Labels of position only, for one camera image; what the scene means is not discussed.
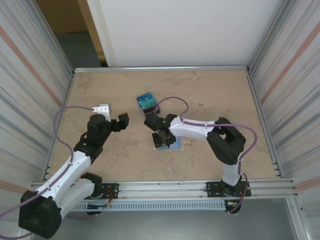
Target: black mounting plate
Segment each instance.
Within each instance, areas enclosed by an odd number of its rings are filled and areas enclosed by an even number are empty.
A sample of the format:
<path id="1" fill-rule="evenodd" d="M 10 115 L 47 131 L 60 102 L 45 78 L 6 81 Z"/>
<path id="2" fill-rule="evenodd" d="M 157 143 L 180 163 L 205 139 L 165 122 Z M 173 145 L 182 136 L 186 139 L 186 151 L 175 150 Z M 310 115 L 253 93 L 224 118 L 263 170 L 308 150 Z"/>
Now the black mounting plate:
<path id="1" fill-rule="evenodd" d="M 240 184 L 238 184 L 238 186 L 236 187 L 234 196 L 229 196 L 224 191 L 221 191 L 223 186 L 224 186 L 224 183 L 222 181 L 208 181 L 205 183 L 205 188 L 203 190 L 207 192 L 208 198 L 223 198 L 223 197 L 240 198 L 241 197 L 240 193 L 245 192 L 246 181 L 241 181 Z M 252 195 L 251 188 L 248 182 L 245 197 L 250 197 L 251 195 Z"/>
<path id="2" fill-rule="evenodd" d="M 98 196 L 98 197 L 88 196 L 85 199 L 117 199 L 118 198 L 118 193 L 119 193 L 119 183 L 103 183 L 102 184 L 102 191 L 104 191 L 105 194 L 101 193 L 101 195 Z"/>

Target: wooden table surface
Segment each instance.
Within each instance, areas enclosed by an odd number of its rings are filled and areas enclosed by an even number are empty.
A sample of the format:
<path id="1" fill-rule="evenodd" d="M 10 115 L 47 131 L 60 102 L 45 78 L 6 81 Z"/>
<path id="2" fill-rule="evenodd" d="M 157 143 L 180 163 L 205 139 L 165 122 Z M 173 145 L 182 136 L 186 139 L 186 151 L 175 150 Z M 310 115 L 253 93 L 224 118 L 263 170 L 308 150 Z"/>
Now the wooden table surface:
<path id="1" fill-rule="evenodd" d="M 152 92 L 157 101 L 178 96 L 189 104 L 187 119 L 215 121 L 225 117 L 234 124 L 252 127 L 258 134 L 255 148 L 246 155 L 242 172 L 250 179 L 275 178 L 268 147 L 252 99 L 246 74 L 242 70 L 213 71 L 140 71 L 77 73 L 68 105 L 96 107 L 110 103 L 111 118 L 127 112 L 129 126 L 113 132 L 103 146 L 102 154 L 86 172 L 104 181 L 178 181 L 221 179 L 222 163 L 217 160 L 206 141 L 184 138 L 181 151 L 156 151 L 152 131 L 144 126 L 136 97 Z M 183 102 L 170 99 L 161 104 L 162 116 L 179 115 Z M 66 111 L 60 138 L 72 147 L 87 130 L 93 113 L 88 110 Z M 254 136 L 240 129 L 248 148 Z M 50 176 L 68 159 L 70 153 L 58 143 L 51 163 Z"/>

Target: small blue object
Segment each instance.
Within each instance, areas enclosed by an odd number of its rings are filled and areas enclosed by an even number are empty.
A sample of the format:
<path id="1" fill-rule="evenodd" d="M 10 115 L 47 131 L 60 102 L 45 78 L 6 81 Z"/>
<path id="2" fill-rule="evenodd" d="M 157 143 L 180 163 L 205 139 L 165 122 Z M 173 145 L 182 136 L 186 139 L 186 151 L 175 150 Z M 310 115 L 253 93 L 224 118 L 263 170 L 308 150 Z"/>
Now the small blue object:
<path id="1" fill-rule="evenodd" d="M 176 142 L 174 144 L 171 144 L 170 147 L 168 146 L 160 146 L 157 147 L 157 151 L 170 151 L 170 150 L 180 150 L 182 148 L 182 136 L 176 136 L 175 137 Z"/>
<path id="2" fill-rule="evenodd" d="M 151 92 L 138 96 L 136 100 L 145 115 L 154 112 L 158 104 L 156 98 Z"/>
<path id="3" fill-rule="evenodd" d="M 150 108 L 157 103 L 156 98 L 151 92 L 138 96 L 136 100 L 142 109 Z"/>

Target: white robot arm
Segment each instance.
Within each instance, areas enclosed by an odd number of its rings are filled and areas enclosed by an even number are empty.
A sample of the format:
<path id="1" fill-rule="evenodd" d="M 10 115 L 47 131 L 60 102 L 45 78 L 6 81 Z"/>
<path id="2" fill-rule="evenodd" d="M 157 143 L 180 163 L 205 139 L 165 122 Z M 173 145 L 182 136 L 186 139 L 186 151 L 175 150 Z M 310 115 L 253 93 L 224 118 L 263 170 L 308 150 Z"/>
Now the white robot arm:
<path id="1" fill-rule="evenodd" d="M 165 145 L 170 147 L 176 141 L 175 137 L 207 141 L 216 157 L 223 163 L 223 191 L 228 196 L 234 195 L 234 187 L 241 179 L 239 158 L 244 150 L 246 138 L 234 126 L 211 126 L 230 124 L 226 118 L 220 117 L 217 121 L 209 122 L 183 119 L 182 122 L 181 118 L 174 114 L 162 118 L 150 113 L 146 116 L 144 124 L 155 131 L 152 138 L 156 148 Z"/>
<path id="2" fill-rule="evenodd" d="M 94 114 L 87 123 L 87 132 L 73 149 L 66 163 L 36 191 L 26 191 L 21 202 L 42 193 L 36 199 L 23 205 L 19 213 L 19 227 L 46 239 L 58 230 L 62 219 L 81 200 L 88 196 L 98 197 L 102 194 L 102 178 L 85 173 L 74 184 L 79 175 L 85 171 L 103 151 L 103 145 L 111 132 L 120 132 L 129 124 L 127 113 L 118 116 L 119 121 L 110 119 L 109 105 L 94 107 Z"/>

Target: corrugated metal wall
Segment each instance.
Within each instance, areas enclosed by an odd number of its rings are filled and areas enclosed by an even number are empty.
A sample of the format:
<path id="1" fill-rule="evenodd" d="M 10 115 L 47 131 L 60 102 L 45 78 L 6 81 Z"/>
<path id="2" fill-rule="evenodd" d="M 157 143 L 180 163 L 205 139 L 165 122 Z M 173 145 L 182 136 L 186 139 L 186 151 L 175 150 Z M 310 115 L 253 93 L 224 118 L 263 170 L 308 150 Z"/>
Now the corrugated metal wall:
<path id="1" fill-rule="evenodd" d="M 33 0 L 0 2 L 0 212 L 40 181 L 72 69 Z M 19 210 L 0 219 L 15 234 Z"/>
<path id="2" fill-rule="evenodd" d="M 252 78 L 303 212 L 320 239 L 320 1 L 297 0 Z"/>

